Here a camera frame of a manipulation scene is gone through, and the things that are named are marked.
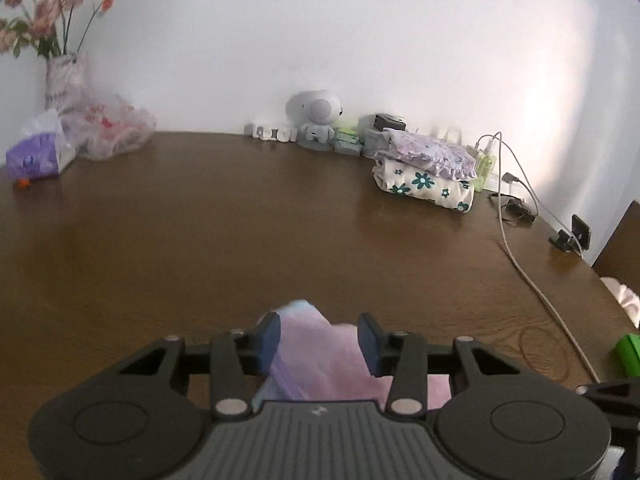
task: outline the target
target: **tissue box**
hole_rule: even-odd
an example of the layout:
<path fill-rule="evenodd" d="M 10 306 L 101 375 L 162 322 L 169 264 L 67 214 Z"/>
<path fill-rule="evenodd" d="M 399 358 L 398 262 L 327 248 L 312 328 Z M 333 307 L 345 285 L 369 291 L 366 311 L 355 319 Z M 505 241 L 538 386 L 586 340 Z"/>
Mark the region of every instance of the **tissue box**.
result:
<path fill-rule="evenodd" d="M 343 140 L 334 141 L 334 152 L 341 155 L 355 155 L 360 156 L 360 150 L 362 146 L 359 144 L 351 144 L 350 142 L 344 142 Z"/>
<path fill-rule="evenodd" d="M 60 134 L 36 134 L 21 140 L 6 152 L 9 175 L 34 180 L 57 176 L 74 160 L 76 150 Z"/>
<path fill-rule="evenodd" d="M 343 142 L 350 142 L 351 144 L 357 144 L 360 142 L 360 136 L 356 130 L 351 128 L 338 128 L 335 131 L 335 139 Z"/>

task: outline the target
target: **black device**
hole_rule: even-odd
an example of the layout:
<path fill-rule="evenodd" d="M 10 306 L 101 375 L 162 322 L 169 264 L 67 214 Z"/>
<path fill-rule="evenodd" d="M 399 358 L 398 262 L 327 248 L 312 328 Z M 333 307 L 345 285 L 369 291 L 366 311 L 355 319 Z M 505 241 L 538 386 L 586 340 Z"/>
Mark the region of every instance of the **black device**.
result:
<path fill-rule="evenodd" d="M 567 253 L 578 251 L 578 244 L 583 251 L 588 250 L 591 245 L 591 228 L 578 215 L 571 216 L 571 231 L 573 236 L 560 229 L 558 236 L 550 237 L 549 241 Z"/>
<path fill-rule="evenodd" d="M 406 124 L 391 114 L 377 114 L 373 121 L 373 127 L 381 132 L 384 128 L 392 128 L 404 132 Z"/>
<path fill-rule="evenodd" d="M 515 219 L 519 221 L 525 222 L 527 224 L 533 224 L 538 217 L 527 205 L 524 200 L 513 195 L 508 195 L 504 193 L 500 193 L 500 196 L 507 199 L 507 202 L 503 204 L 498 204 L 498 207 L 503 208 L 505 211 L 509 212 Z M 489 199 L 497 198 L 497 193 L 491 193 L 489 195 Z M 502 218 L 503 222 L 510 223 L 511 221 L 507 218 Z"/>
<path fill-rule="evenodd" d="M 46 479 L 570 480 L 593 477 L 609 444 L 626 449 L 618 478 L 637 478 L 640 382 L 581 395 L 467 336 L 451 347 L 385 333 L 368 314 L 358 342 L 372 375 L 393 375 L 372 400 L 265 402 L 245 375 L 267 374 L 280 318 L 252 332 L 185 346 L 156 341 L 47 402 L 28 441 Z M 449 374 L 452 399 L 428 411 L 427 373 Z M 209 375 L 210 408 L 186 398 Z"/>

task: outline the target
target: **wooden table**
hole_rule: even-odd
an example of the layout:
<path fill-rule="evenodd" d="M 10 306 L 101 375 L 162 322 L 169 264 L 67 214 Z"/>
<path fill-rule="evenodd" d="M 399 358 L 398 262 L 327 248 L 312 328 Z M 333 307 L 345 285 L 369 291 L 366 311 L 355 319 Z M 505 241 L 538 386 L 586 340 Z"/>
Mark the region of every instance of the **wooden table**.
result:
<path fill-rule="evenodd" d="M 170 333 L 205 342 L 305 298 L 331 322 L 374 314 L 430 342 L 476 336 L 566 386 L 588 376 L 501 247 L 495 209 L 383 193 L 365 158 L 247 137 L 162 134 L 15 190 L 0 177 L 0 478 L 37 478 L 34 410 Z M 549 227 L 513 253 L 604 379 L 633 326 Z"/>

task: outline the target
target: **purple tissue box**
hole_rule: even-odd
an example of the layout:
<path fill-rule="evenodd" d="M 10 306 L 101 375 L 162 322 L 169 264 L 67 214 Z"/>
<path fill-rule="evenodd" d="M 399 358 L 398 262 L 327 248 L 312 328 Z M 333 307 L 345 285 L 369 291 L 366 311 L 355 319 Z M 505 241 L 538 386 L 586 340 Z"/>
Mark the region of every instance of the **purple tissue box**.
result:
<path fill-rule="evenodd" d="M 36 134 L 6 152 L 6 166 L 14 179 L 34 180 L 59 175 L 75 156 L 76 150 L 60 134 Z"/>

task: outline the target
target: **flower vase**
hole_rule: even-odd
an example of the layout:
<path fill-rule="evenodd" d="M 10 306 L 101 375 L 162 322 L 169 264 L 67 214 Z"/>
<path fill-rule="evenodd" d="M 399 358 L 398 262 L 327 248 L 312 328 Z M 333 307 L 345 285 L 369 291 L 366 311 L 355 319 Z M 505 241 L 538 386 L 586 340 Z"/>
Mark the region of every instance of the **flower vase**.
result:
<path fill-rule="evenodd" d="M 69 54 L 47 60 L 46 109 L 54 108 L 62 118 L 80 107 L 88 89 L 85 54 Z"/>

